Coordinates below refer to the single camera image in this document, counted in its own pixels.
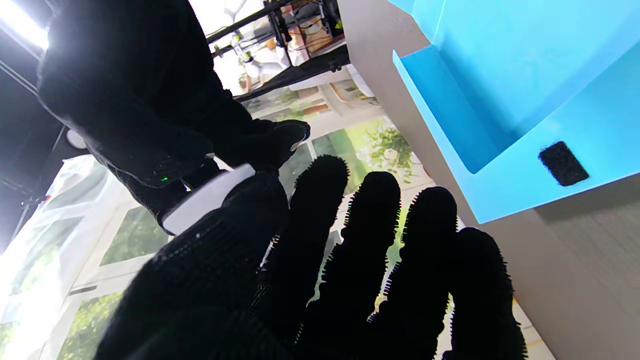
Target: black knit glove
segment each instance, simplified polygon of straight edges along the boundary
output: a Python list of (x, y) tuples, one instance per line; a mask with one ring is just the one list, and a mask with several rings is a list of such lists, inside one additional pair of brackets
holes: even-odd
[(411, 204), (402, 262), (374, 313), (400, 212), (399, 185), (386, 172), (367, 175), (353, 196), (344, 241), (324, 267), (319, 300), (307, 306), (346, 183), (345, 164), (331, 157), (300, 176), (289, 225), (260, 275), (251, 314), (296, 359), (432, 359), (449, 292), (464, 314), (454, 317), (451, 359), (524, 358), (500, 252), (477, 229), (457, 233), (456, 203), (445, 188), (427, 188)]
[(443, 188), (410, 206), (402, 262), (372, 315), (400, 210), (386, 172), (369, 174), (354, 195), (344, 242), (307, 306), (347, 179), (341, 159), (321, 156), (298, 178), (289, 208), (269, 174), (240, 184), (143, 267), (96, 359), (431, 359), (448, 292), (456, 301), (448, 359), (521, 359), (499, 250), (478, 230), (456, 232)]

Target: blue bin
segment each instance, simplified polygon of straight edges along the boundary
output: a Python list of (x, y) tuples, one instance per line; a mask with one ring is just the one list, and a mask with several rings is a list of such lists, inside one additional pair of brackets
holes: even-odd
[[(640, 1), (389, 0), (431, 45), (394, 63), (479, 223), (640, 170)], [(589, 177), (539, 159), (564, 142)]]

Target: bright light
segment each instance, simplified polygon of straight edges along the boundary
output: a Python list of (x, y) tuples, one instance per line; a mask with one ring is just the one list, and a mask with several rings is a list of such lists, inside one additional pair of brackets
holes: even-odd
[(0, 0), (0, 21), (12, 30), (42, 49), (49, 47), (47, 32), (40, 29), (29, 15), (10, 0)]

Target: black foam pad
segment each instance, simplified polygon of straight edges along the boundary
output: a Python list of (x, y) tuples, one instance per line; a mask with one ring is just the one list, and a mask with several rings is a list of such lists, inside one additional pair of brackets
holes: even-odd
[(562, 186), (571, 186), (589, 178), (565, 142), (557, 142), (542, 150), (538, 158)]

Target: green plant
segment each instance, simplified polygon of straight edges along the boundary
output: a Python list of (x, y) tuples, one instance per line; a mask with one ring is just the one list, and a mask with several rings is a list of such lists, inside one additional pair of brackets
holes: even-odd
[(413, 166), (419, 163), (413, 160), (415, 155), (402, 134), (387, 124), (375, 131), (367, 131), (366, 137), (369, 144), (360, 150), (358, 159), (377, 170), (401, 175), (403, 181), (410, 184), (409, 178), (415, 176)]

